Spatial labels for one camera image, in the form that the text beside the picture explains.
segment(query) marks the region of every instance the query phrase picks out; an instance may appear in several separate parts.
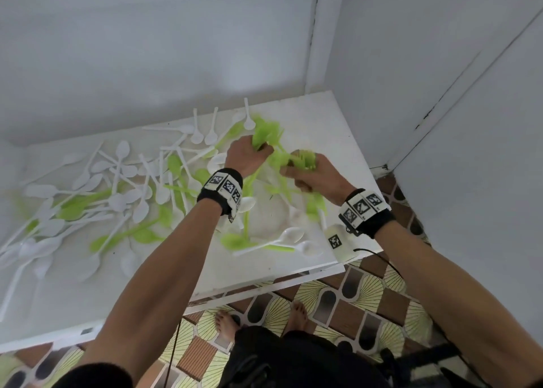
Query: black sleeve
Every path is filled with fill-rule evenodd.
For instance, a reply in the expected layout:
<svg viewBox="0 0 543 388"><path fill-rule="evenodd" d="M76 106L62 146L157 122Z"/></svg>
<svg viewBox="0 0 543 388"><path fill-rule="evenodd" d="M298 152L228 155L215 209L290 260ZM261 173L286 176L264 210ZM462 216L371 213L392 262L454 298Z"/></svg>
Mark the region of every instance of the black sleeve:
<svg viewBox="0 0 543 388"><path fill-rule="evenodd" d="M132 378L117 365L99 363L74 368L53 388L132 388Z"/></svg>

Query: wristband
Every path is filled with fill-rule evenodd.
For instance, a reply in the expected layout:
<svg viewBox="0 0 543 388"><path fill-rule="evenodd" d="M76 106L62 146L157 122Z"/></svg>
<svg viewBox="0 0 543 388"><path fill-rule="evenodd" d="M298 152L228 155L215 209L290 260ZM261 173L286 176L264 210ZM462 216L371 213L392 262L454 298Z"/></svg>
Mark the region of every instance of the wristband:
<svg viewBox="0 0 543 388"><path fill-rule="evenodd" d="M207 180L196 202L204 198L213 199L222 207L221 215L228 215L232 222L240 208L242 187L241 174L235 169L223 168Z"/></svg>
<svg viewBox="0 0 543 388"><path fill-rule="evenodd" d="M339 210L339 219L347 232L371 239L386 223L395 220L394 215L379 195L363 188L353 191Z"/></svg>

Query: foot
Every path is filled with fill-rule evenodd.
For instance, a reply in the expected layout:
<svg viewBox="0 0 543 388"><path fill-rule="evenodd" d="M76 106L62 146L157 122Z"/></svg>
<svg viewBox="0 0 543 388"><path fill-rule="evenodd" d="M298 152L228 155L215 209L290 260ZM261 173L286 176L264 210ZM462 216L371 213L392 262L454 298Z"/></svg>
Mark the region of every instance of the foot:
<svg viewBox="0 0 543 388"><path fill-rule="evenodd" d="M307 324L307 311L302 302L294 301L290 309L287 326L283 331L283 335L290 331L303 331Z"/></svg>
<svg viewBox="0 0 543 388"><path fill-rule="evenodd" d="M215 314L215 329L228 342L234 342L236 332L240 326L226 311L219 311Z"/></svg>

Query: forearm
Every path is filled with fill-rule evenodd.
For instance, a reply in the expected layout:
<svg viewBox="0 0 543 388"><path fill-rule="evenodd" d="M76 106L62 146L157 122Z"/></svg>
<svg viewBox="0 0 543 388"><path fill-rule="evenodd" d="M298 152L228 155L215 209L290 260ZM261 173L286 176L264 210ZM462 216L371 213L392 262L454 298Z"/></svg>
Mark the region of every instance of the forearm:
<svg viewBox="0 0 543 388"><path fill-rule="evenodd" d="M483 377L496 387L528 386L541 377L539 345L472 276L397 222L386 224L375 239L402 274L410 294Z"/></svg>
<svg viewBox="0 0 543 388"><path fill-rule="evenodd" d="M195 205L132 277L81 364L110 362L130 367L134 382L141 378L185 312L220 215L215 201ZM110 340L122 346L104 349Z"/></svg>

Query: black cable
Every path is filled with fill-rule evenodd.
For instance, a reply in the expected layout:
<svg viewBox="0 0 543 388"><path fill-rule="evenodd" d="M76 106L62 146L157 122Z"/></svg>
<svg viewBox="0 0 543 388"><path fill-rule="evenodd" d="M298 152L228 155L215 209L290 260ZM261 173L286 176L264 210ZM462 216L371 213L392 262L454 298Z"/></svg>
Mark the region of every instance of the black cable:
<svg viewBox="0 0 543 388"><path fill-rule="evenodd" d="M402 276L402 274L400 274L400 272L396 269L396 267L394 265L392 265L390 263L390 261L387 261L386 259L384 259L384 257L382 257L381 255L379 255L377 252L374 252L374 251L370 251L369 249L366 249L366 248L355 248L353 249L353 252L356 252L356 251L367 251L369 253L372 253L374 255L377 255L379 258L381 258L383 261L385 261L388 265L390 265L390 267L397 272L397 274L400 276L400 278L404 278ZM435 321L434 321L434 318L432 318L430 316L430 318L432 319L433 323L434 324L437 324ZM438 330L440 331L440 334L442 337L444 337L448 343L450 344L454 344L453 342L451 342L451 340L449 338L447 338L447 335L445 335L445 332L441 329L441 327L439 327L438 325ZM467 367L467 369L469 369L477 378L479 378L479 381L481 381L483 384L485 384L486 387L490 388L490 385L486 383L486 381L481 378L481 376L479 375L479 372L477 372L475 370L475 368L473 368L473 366L471 364L469 364L465 359L464 357L462 357L462 355L458 355L458 358L460 358L460 360L465 364L465 366Z"/></svg>
<svg viewBox="0 0 543 388"><path fill-rule="evenodd" d="M164 381L164 388L168 383L169 371L172 369L173 355L175 354L175 346L177 345L177 337L179 336L179 328L181 327L181 321L177 324L177 332L175 333L175 339L173 340L172 356L170 357L170 363L168 365L168 371L166 371L166 380Z"/></svg>

